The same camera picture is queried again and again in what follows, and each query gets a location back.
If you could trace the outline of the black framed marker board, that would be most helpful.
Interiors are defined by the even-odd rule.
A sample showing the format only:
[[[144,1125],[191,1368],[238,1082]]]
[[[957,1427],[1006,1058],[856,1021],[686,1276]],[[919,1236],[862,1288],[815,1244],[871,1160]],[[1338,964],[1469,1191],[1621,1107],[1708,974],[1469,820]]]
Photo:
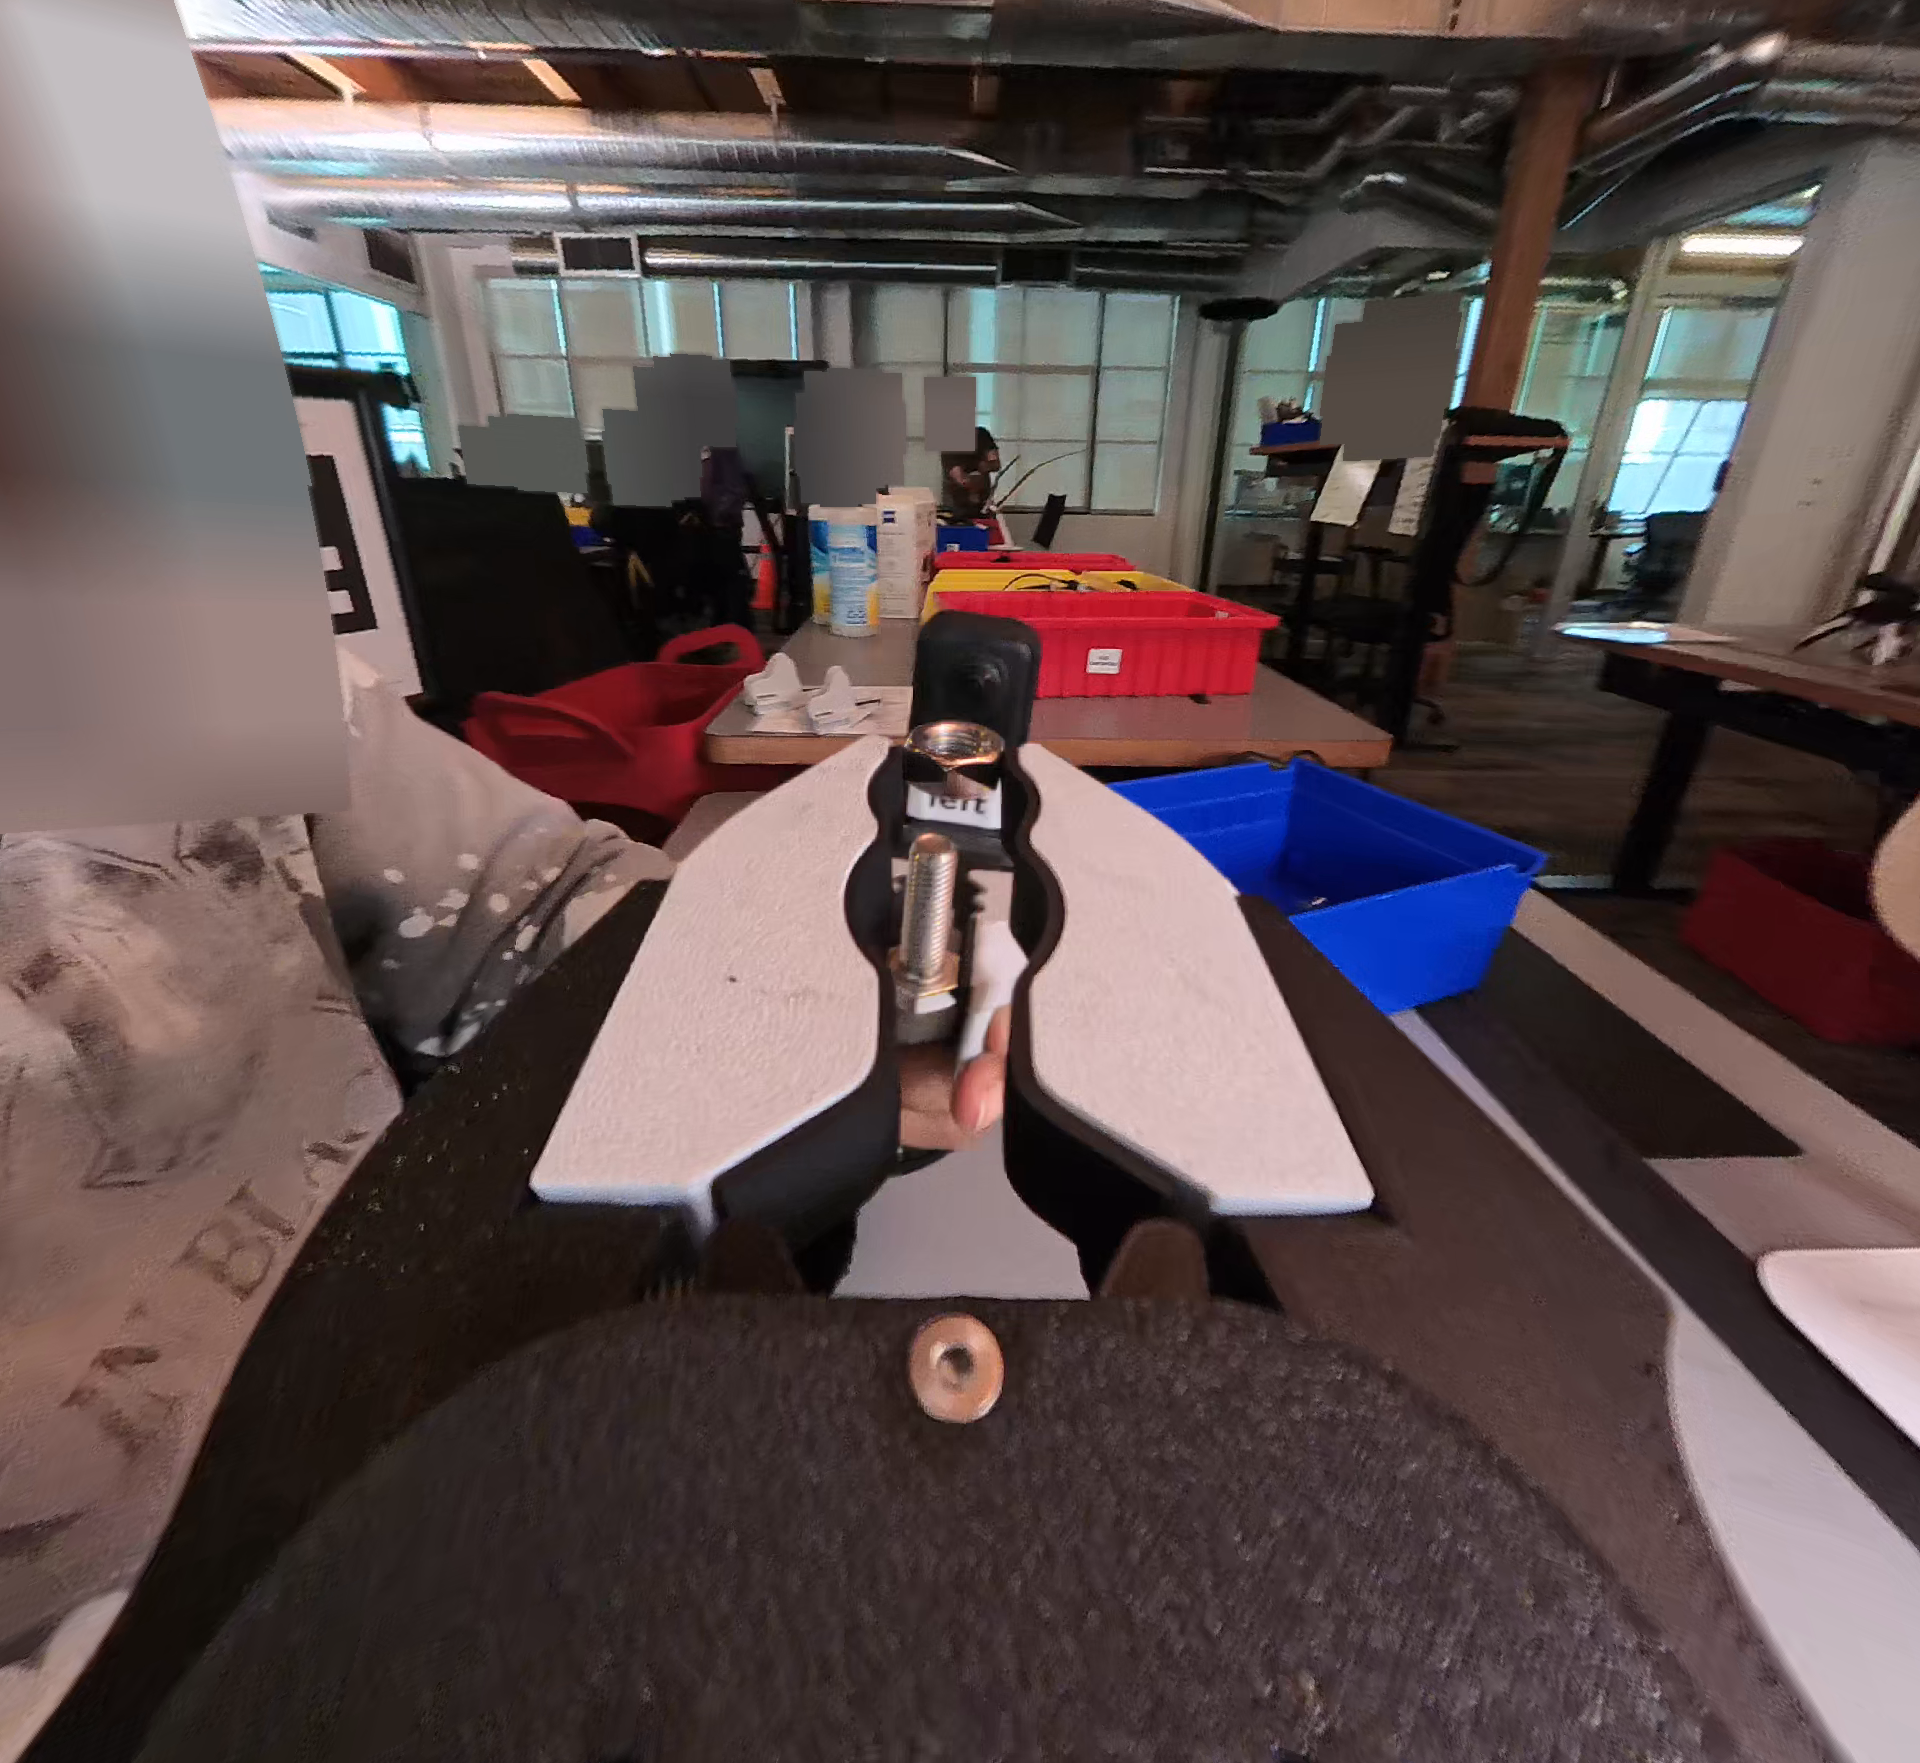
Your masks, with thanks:
[[[409,596],[394,552],[381,405],[362,392],[295,392],[292,405],[334,640],[399,694],[422,697]]]

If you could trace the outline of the white cardboard box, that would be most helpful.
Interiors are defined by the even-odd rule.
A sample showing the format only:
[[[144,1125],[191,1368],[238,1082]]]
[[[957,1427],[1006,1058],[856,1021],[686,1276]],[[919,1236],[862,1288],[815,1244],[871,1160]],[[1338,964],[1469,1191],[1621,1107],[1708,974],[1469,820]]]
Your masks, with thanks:
[[[875,616],[919,620],[932,554],[937,547],[937,496],[923,487],[875,491]]]

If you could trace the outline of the grey table wooden edge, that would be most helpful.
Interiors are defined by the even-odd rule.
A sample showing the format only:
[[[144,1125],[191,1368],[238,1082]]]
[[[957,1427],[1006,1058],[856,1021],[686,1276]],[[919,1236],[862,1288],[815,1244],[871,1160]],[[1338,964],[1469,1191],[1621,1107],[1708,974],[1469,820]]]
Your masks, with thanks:
[[[899,689],[915,666],[915,620],[881,620],[871,635],[805,625],[784,653],[816,679],[840,666],[856,685]],[[1041,697],[1030,738],[1082,769],[1198,769],[1240,755],[1309,755],[1331,769],[1382,769],[1388,732],[1256,666],[1244,694],[1225,697]]]

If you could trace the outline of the instruction sheet stand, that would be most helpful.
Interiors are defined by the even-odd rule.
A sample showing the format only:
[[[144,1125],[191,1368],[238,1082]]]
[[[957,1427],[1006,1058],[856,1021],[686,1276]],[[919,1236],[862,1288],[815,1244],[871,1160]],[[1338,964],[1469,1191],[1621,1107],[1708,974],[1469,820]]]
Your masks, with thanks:
[[[1866,893],[1916,959],[1916,804],[1872,857]],[[1916,1442],[1916,1247],[1787,1247],[1756,1264],[1774,1308]]]

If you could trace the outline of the blue plastic bin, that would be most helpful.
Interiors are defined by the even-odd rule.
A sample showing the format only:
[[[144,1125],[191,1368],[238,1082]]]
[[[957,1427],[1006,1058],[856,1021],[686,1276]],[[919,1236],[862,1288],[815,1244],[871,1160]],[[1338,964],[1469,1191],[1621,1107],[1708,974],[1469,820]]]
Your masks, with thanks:
[[[1473,992],[1545,849],[1313,758],[1115,783],[1382,1015]]]

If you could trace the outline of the black standing desk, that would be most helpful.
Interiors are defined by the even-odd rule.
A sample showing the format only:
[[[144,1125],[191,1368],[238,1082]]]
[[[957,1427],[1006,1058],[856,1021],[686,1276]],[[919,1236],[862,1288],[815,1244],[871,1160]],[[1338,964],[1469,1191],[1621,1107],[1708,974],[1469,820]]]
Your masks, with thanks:
[[[1431,458],[1348,459],[1332,443],[1306,443],[1305,436],[1253,444],[1268,478],[1319,484],[1305,547],[1288,569],[1293,590],[1277,619],[1283,672],[1332,694],[1341,657],[1356,653],[1350,691],[1395,745],[1410,738],[1417,714],[1441,723],[1444,710],[1428,691],[1428,660],[1453,642],[1453,600],[1466,590],[1489,587],[1510,565],[1567,452],[1570,430],[1564,425],[1486,405],[1450,406]],[[1359,509],[1368,505],[1381,468],[1395,472],[1388,540],[1382,544],[1348,541],[1332,562],[1335,571],[1344,571],[1348,556],[1356,554],[1372,565],[1356,590],[1321,590],[1321,562],[1331,560],[1324,541],[1332,527],[1327,509],[1338,465],[1356,472]],[[1499,541],[1494,562],[1472,575],[1469,547],[1491,508],[1502,465],[1523,468],[1519,524]]]

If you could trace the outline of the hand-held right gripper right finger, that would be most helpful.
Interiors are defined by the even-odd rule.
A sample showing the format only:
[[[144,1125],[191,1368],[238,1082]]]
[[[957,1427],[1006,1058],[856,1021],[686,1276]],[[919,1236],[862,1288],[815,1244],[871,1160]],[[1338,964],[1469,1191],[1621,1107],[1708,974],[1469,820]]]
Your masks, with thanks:
[[[1011,752],[1026,955],[1011,1096],[1206,1217],[1350,1217],[1375,1184],[1233,884],[1041,745]]]

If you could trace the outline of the yellow plastic tote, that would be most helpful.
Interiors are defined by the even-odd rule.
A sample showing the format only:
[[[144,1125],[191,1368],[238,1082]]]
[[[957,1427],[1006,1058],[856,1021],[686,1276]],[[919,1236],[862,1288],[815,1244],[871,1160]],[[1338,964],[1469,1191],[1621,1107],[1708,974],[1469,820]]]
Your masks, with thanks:
[[[932,584],[923,597],[919,620],[928,620],[934,613],[944,607],[957,607],[956,597],[962,596],[995,596],[995,593],[1014,593],[1014,596],[1064,596],[1064,593],[1187,593],[1187,584],[1152,575],[1152,571],[1135,571],[1135,569],[1110,569],[1110,571],[1070,571],[1064,565],[1041,565],[1041,569],[984,569],[984,565],[963,565],[963,569],[940,569],[932,575]]]

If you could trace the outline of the silver steel bolt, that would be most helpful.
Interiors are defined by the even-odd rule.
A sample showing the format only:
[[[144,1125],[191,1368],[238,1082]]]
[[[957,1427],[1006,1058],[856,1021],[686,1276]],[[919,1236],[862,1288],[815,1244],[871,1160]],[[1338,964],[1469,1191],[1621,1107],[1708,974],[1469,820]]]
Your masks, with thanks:
[[[963,1008],[962,857],[944,833],[916,833],[904,849],[899,930],[888,949],[894,1038],[901,1049],[944,1043]]]

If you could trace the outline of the wooden table black legs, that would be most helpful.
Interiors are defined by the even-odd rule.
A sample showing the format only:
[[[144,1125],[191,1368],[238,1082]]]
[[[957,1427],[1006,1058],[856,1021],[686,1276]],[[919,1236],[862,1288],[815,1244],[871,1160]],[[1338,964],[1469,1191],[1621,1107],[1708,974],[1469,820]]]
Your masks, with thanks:
[[[1540,877],[1549,892],[1686,901],[1668,848],[1713,732],[1768,741],[1845,769],[1882,789],[1879,824],[1916,796],[1916,672],[1869,669],[1759,635],[1678,635],[1669,625],[1560,625],[1596,650],[1596,691],[1658,714],[1631,813],[1596,877]]]

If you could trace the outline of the white plastic gripper part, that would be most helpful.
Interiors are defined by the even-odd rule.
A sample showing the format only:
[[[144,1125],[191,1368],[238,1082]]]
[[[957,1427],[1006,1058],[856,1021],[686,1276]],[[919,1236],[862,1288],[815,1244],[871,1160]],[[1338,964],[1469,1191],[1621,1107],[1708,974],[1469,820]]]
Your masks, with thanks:
[[[784,738],[840,738],[858,732],[872,710],[840,666],[805,679],[789,653],[774,653],[759,672],[743,675],[740,703],[749,730]]]

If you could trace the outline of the silver hex nut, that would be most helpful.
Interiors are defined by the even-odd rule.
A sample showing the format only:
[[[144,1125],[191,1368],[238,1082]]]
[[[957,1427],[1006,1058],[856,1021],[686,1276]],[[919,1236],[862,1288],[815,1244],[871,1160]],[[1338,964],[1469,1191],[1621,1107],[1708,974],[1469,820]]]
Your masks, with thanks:
[[[934,719],[909,730],[901,769],[912,783],[995,785],[1006,738],[972,719]]]

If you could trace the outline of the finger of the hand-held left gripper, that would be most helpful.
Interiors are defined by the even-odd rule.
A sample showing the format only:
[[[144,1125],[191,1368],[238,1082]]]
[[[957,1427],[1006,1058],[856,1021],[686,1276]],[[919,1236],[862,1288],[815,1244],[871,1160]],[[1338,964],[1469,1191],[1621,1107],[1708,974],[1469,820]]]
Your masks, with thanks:
[[[1014,934],[1011,920],[972,923],[966,949],[966,1011],[951,1043],[957,1062],[972,1062],[986,1049],[994,1016],[1014,1003],[1026,961],[1026,946]]]

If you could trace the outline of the person's left hand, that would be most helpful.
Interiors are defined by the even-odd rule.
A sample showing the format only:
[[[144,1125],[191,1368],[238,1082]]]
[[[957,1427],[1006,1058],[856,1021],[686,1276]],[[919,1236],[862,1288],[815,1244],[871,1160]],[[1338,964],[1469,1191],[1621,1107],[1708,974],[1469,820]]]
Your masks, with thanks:
[[[970,1150],[1003,1116],[1006,1053],[982,1049],[957,1062],[940,1043],[899,1053],[899,1150]]]

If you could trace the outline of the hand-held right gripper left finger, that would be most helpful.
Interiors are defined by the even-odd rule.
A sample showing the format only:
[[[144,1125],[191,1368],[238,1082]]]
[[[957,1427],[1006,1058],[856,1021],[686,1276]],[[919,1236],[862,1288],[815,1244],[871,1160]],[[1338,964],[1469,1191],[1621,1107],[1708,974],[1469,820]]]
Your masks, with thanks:
[[[899,755],[852,738],[680,864],[529,1170],[550,1204],[819,1236],[899,1150]]]

